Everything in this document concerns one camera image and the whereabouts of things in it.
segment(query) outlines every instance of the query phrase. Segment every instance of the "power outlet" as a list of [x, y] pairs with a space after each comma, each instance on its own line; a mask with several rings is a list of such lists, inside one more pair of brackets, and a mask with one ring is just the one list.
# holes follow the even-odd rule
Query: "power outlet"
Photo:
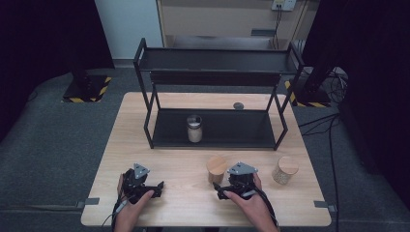
[[272, 11], [278, 11], [279, 7], [282, 11], [291, 12], [295, 8], [297, 0], [274, 0], [272, 3]]

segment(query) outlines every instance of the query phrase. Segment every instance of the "yellow and black hazard tape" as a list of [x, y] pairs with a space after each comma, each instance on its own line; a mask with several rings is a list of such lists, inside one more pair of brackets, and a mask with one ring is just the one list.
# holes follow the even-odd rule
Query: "yellow and black hazard tape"
[[103, 98], [103, 94], [105, 94], [106, 88], [108, 87], [110, 81], [111, 77], [107, 77], [105, 79], [105, 82], [100, 90], [99, 95], [94, 98], [63, 98], [63, 102], [99, 102]]
[[[286, 86], [286, 89], [289, 89], [290, 87], [290, 82], [285, 81], [284, 85]], [[302, 106], [302, 107], [331, 107], [330, 103], [325, 103], [325, 102], [300, 102], [296, 99], [295, 95], [292, 93], [290, 95], [290, 102], [292, 102], [293, 106]]]

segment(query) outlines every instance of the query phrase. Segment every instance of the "black curtain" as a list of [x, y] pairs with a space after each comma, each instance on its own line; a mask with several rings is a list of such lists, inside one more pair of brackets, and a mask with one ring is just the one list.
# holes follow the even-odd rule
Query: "black curtain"
[[[409, 7], [409, 1], [322, 0], [304, 59], [314, 66], [323, 44], [341, 32], [336, 66], [349, 78], [343, 121], [365, 164], [374, 163], [410, 209]], [[341, 17], [344, 25], [337, 24]]]
[[6, 0], [0, 22], [0, 141], [40, 83], [114, 68], [94, 0]]

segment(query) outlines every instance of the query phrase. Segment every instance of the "gray carpet floor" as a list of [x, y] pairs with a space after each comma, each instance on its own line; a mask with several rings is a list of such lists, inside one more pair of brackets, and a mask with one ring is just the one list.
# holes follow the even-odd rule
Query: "gray carpet floor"
[[[88, 197], [122, 98], [139, 91], [133, 69], [90, 73], [112, 77], [100, 102], [67, 103], [62, 96], [71, 83], [69, 74], [38, 86], [8, 136], [0, 144], [0, 232], [3, 231], [109, 231], [80, 222], [81, 211], [47, 212], [4, 210], [6, 205], [74, 206]], [[180, 92], [256, 92], [258, 88], [180, 88]], [[279, 86], [284, 93], [284, 85]], [[337, 113], [328, 108], [292, 107], [298, 123]], [[313, 131], [324, 131], [329, 122]], [[319, 185], [329, 204], [336, 204], [329, 134], [304, 136]], [[381, 175], [371, 175], [361, 165], [342, 122], [332, 128], [332, 144], [339, 195], [339, 231], [410, 231], [410, 213]], [[327, 227], [284, 227], [284, 232], [336, 231], [336, 214]], [[164, 228], [164, 231], [200, 231], [199, 228]], [[221, 231], [254, 231], [222, 228]]]

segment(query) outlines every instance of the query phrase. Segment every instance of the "person's left hand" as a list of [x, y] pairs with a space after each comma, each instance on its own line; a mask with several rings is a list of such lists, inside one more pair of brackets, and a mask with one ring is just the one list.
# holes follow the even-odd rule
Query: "person's left hand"
[[[117, 192], [120, 194], [121, 186], [123, 185], [123, 174], [120, 175], [120, 180], [118, 182]], [[121, 196], [121, 199], [126, 199], [124, 193]], [[145, 205], [151, 199], [151, 196], [154, 194], [153, 190], [147, 191], [134, 205], [129, 201], [116, 216], [115, 221], [115, 232], [130, 232], [133, 231], [133, 228], [136, 226], [139, 215], [144, 209]]]

